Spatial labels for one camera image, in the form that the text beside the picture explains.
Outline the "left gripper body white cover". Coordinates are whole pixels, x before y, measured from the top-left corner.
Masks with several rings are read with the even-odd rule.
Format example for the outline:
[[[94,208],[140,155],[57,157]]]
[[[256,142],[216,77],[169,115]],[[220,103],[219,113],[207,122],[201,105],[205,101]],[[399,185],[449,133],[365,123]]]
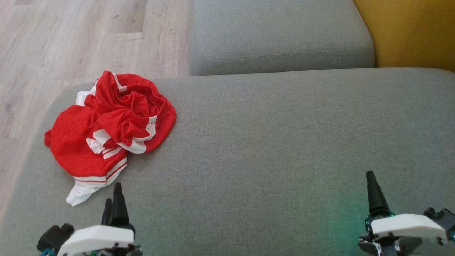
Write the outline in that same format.
[[[60,247],[58,256],[142,256],[131,228],[96,225],[75,231]]]

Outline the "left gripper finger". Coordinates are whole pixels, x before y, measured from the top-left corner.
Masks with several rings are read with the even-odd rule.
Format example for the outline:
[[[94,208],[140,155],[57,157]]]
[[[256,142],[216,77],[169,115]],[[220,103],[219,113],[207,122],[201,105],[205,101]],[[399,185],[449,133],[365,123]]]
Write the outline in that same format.
[[[111,226],[127,227],[129,224],[129,215],[123,189],[120,182],[116,182],[113,191],[112,217]]]
[[[110,226],[113,211],[113,201],[111,198],[105,200],[104,211],[101,217],[101,225]]]

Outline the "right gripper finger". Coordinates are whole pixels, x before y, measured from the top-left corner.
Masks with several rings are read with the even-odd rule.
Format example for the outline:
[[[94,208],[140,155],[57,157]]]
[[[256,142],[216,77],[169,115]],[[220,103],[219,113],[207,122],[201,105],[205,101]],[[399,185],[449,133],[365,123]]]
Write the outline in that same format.
[[[373,171],[366,172],[369,214],[390,214],[390,208]]]

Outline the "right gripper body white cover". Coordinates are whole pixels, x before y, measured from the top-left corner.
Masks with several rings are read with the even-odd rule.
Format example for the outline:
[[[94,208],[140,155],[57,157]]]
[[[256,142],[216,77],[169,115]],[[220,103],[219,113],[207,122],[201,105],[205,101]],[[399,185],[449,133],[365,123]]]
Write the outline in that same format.
[[[419,214],[369,214],[366,231],[358,246],[372,256],[408,256],[423,239],[435,239],[442,246],[448,243],[448,215],[442,211],[433,217]]]

